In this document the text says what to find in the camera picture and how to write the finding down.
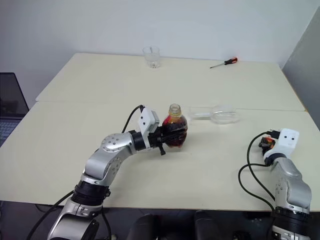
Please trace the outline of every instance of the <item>brown liquid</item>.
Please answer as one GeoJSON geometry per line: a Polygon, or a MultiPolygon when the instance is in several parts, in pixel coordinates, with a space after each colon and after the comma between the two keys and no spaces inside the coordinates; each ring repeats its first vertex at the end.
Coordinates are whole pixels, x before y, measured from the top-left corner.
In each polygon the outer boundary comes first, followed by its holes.
{"type": "Polygon", "coordinates": [[[187,137],[187,129],[188,129],[187,119],[183,115],[181,116],[169,115],[163,121],[162,129],[164,134],[168,134],[180,129],[185,129],[185,132],[181,133],[181,135],[177,139],[166,142],[166,144],[171,148],[172,147],[181,148],[181,146],[183,145],[187,137]]]}

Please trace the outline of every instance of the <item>red screwdriver handle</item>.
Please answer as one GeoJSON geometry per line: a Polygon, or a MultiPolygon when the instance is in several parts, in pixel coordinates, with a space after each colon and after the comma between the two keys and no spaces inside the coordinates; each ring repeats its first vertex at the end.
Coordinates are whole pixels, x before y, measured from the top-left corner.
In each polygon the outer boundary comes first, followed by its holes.
{"type": "Polygon", "coordinates": [[[235,64],[236,62],[238,62],[238,58],[233,57],[227,61],[224,61],[224,65],[228,65],[228,64],[235,64]]]}

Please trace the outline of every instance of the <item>laptop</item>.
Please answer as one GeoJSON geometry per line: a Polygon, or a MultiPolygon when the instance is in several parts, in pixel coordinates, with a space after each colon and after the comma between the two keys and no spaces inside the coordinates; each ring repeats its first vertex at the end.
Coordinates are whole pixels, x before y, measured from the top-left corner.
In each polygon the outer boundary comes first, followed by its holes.
{"type": "Polygon", "coordinates": [[[0,72],[0,146],[29,111],[16,75],[0,72]]]}

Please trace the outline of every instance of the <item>white table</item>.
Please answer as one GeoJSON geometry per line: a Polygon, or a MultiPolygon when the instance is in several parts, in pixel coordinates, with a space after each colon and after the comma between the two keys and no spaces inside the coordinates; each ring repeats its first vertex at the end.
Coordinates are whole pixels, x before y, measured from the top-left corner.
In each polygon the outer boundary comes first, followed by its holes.
{"type": "MultiPolygon", "coordinates": [[[[168,106],[149,105],[162,120],[168,106]]],[[[119,133],[131,104],[37,102],[0,148],[0,200],[53,204],[80,180],[89,156],[101,140],[119,133]]],[[[311,210],[320,211],[320,132],[305,111],[238,110],[241,121],[217,125],[189,122],[186,142],[160,156],[158,149],[128,158],[111,185],[105,207],[269,210],[238,184],[239,168],[246,164],[249,142],[269,129],[300,132],[292,160],[312,189],[311,210]]],[[[136,126],[132,117],[127,130],[136,126]]],[[[258,142],[251,162],[263,163],[258,142]]],[[[272,190],[270,172],[257,169],[272,190]]],[[[267,194],[248,171],[243,183],[255,193],[267,194]]]]}
{"type": "Polygon", "coordinates": [[[142,56],[77,53],[36,100],[305,110],[277,64],[239,61],[209,69],[220,63],[162,58],[161,67],[152,69],[142,56]]]}

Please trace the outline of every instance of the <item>laptop keyboard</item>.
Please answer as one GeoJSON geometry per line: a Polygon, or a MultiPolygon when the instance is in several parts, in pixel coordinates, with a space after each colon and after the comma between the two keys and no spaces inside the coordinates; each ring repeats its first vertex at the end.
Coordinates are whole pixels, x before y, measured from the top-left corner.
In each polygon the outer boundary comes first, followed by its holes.
{"type": "Polygon", "coordinates": [[[4,142],[11,132],[16,128],[18,122],[0,122],[0,140],[4,142]]]}

